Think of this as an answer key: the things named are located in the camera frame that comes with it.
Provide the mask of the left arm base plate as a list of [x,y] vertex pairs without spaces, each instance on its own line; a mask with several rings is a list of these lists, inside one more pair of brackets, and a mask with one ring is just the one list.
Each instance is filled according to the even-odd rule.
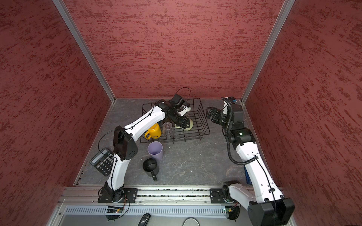
[[137,197],[138,189],[137,188],[124,188],[120,199],[118,201],[113,201],[112,198],[108,195],[105,189],[101,188],[99,190],[98,203],[124,203],[128,201],[130,203],[135,203]]

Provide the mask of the lilac plastic cup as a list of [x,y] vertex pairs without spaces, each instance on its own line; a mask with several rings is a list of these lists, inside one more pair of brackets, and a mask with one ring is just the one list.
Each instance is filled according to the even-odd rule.
[[151,142],[147,148],[148,153],[157,161],[163,158],[163,145],[158,141]]

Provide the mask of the yellow mug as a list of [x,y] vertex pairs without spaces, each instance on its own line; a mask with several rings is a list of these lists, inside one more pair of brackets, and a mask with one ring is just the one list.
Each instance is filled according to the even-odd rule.
[[145,138],[147,140],[150,139],[159,139],[162,136],[162,131],[161,128],[159,126],[158,123],[154,124],[152,127],[150,127],[146,132],[145,132]]

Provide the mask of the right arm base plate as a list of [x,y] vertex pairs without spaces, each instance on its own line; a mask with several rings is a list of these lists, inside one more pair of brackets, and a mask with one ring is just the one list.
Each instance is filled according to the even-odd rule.
[[211,188],[209,192],[210,192],[210,201],[212,204],[225,203],[223,190],[221,188]]

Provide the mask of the clear glass cup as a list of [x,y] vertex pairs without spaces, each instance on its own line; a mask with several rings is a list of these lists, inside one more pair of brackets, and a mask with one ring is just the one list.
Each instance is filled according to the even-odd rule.
[[163,134],[165,137],[173,137],[173,125],[171,122],[165,122],[163,124]]

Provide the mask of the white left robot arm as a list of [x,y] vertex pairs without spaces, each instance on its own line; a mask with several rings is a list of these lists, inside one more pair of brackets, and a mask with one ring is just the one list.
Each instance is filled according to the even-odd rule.
[[100,190],[100,198],[117,203],[124,201],[124,178],[130,160],[137,154],[136,141],[154,124],[167,119],[182,129],[191,128],[191,119],[186,116],[190,104],[175,94],[169,101],[159,100],[152,108],[133,123],[125,127],[117,126],[113,136],[113,165],[110,176]]

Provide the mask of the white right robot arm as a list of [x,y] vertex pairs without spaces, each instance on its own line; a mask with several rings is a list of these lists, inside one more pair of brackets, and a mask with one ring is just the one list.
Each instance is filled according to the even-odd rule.
[[245,127],[241,105],[223,98],[223,109],[208,107],[207,119],[221,125],[227,144],[227,154],[233,164],[245,166],[254,188],[248,195],[240,183],[227,181],[223,185],[227,201],[236,201],[248,211],[254,226],[284,226],[295,210],[291,198],[286,198],[268,172],[253,133]]

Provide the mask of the cream mug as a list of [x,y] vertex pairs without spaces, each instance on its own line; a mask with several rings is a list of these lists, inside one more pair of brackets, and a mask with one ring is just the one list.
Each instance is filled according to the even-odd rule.
[[192,128],[193,128],[193,125],[194,125],[194,123],[193,123],[193,120],[189,120],[189,123],[187,124],[187,126],[186,126],[186,128],[182,128],[182,127],[180,127],[180,126],[178,126],[178,125],[175,125],[175,128],[176,129],[182,129],[182,130],[184,130],[184,131],[190,131]]

